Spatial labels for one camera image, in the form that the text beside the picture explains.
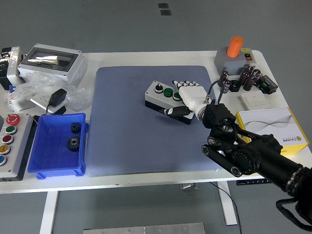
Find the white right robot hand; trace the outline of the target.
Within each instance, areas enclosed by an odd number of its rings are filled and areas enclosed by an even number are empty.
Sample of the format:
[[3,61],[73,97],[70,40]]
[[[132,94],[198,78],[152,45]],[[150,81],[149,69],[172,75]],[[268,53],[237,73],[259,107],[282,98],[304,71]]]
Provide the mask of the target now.
[[210,95],[206,92],[203,86],[195,81],[173,81],[173,84],[178,88],[178,93],[184,102],[184,105],[164,109],[162,112],[170,117],[181,117],[190,114],[191,112],[200,119],[209,103]]

